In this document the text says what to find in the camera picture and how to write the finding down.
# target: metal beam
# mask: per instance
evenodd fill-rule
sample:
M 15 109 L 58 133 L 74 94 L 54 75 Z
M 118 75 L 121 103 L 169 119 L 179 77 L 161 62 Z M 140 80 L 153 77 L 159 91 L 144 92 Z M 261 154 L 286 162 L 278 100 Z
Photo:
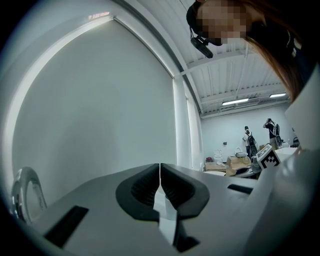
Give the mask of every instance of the metal beam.
M 277 91 L 277 92 L 284 92 L 285 88 L 281 83 L 265 85 L 265 86 L 258 86 L 258 87 L 251 87 L 246 89 L 241 89 L 238 91 L 238 97 L 246 96 L 248 94 L 257 94 L 257 93 L 266 93 L 270 91 Z M 233 100 L 236 95 L 235 91 L 225 92 L 217 95 L 212 95 L 209 97 L 205 97 L 201 99 L 201 104 L 211 103 L 211 102 L 221 102 L 223 100 Z
M 187 73 L 193 72 L 203 67 L 210 66 L 220 61 L 228 61 L 228 60 L 240 59 L 244 57 L 245 57 L 245 54 L 241 50 L 220 53 L 220 54 L 214 55 L 212 58 L 203 58 L 187 64 L 188 69 L 181 72 L 180 75 L 183 76 Z
M 248 106 L 248 107 L 243 107 L 243 108 L 236 108 L 236 109 L 232 109 L 232 110 L 226 110 L 224 112 L 206 113 L 206 114 L 201 115 L 201 118 L 202 119 L 215 118 L 215 117 L 227 116 L 227 115 L 236 114 L 236 113 L 245 112 L 245 111 L 271 108 L 271 107 L 274 107 L 274 106 L 287 104 L 289 102 L 290 102 L 290 100 L 286 99 L 286 100 L 281 100 L 281 101 L 274 101 L 274 102 L 271 102 L 271 103 L 264 103 L 264 104 L 260 104 L 260 105 L 258 104 L 258 105 L 254 105 L 254 106 Z

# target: white cube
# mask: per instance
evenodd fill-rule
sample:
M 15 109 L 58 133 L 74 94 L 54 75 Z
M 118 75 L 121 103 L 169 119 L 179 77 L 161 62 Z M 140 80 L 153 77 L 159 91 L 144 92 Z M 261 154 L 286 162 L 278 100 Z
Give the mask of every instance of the white cube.
M 272 146 L 269 144 L 256 154 L 256 160 L 262 170 L 281 163 L 277 153 L 273 151 Z

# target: long brown hair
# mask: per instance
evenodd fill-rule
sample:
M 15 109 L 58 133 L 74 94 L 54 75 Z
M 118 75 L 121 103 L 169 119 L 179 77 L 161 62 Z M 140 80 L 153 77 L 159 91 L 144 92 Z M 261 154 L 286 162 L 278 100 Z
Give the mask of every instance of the long brown hair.
M 239 0 L 239 2 L 249 5 L 258 12 L 263 13 L 265 18 L 290 32 L 300 44 L 304 42 L 299 33 L 289 24 L 286 16 L 265 0 Z M 272 67 L 273 71 L 284 84 L 291 101 L 293 102 L 301 92 L 304 83 L 297 67 L 297 63 L 291 53 L 278 47 L 274 43 L 261 40 L 259 37 L 255 37 L 250 33 L 248 33 L 244 39 L 253 45 L 253 47 Z

